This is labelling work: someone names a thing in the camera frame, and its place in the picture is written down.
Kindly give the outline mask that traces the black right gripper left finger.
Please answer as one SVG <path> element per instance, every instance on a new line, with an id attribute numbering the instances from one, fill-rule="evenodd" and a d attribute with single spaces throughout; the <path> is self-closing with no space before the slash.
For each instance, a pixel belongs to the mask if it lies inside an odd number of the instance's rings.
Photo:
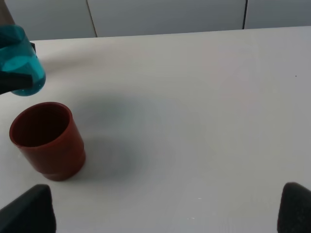
<path id="1" fill-rule="evenodd" d="M 54 233 L 51 189 L 37 184 L 0 210 L 2 233 Z"/>

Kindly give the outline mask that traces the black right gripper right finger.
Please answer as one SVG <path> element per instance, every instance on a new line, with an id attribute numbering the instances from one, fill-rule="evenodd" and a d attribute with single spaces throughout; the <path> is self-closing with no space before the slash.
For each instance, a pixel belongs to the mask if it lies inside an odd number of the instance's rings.
<path id="1" fill-rule="evenodd" d="M 277 232 L 311 232 L 310 190 L 295 182 L 284 185 L 278 212 Z"/>

